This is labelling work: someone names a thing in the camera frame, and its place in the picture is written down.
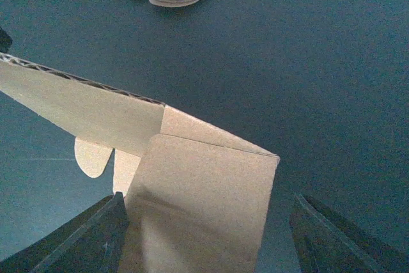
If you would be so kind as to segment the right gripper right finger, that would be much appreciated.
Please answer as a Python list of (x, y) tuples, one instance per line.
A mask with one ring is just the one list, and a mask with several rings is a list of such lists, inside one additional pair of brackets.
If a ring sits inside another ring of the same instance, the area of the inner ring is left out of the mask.
[(311, 196), (295, 196), (289, 225), (302, 272), (408, 272), (407, 255)]

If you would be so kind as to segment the brown cardboard box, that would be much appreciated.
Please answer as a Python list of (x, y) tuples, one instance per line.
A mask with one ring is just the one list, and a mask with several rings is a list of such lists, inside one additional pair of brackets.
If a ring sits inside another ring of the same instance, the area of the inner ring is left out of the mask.
[(75, 137), (91, 178), (114, 158), (130, 221), (120, 272), (253, 272), (277, 155), (165, 103), (1, 54), (1, 91)]

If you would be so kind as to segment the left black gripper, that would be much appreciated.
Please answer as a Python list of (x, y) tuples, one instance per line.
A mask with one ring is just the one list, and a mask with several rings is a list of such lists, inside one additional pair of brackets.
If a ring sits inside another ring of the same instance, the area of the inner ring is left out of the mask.
[(13, 40), (11, 36), (0, 27), (0, 52), (8, 53), (12, 46)]

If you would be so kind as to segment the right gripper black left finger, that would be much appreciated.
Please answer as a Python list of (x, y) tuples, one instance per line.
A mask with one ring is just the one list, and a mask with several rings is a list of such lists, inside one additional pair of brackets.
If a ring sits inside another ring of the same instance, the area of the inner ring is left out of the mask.
[(1, 272), (117, 272), (128, 228), (122, 192), (1, 261)]

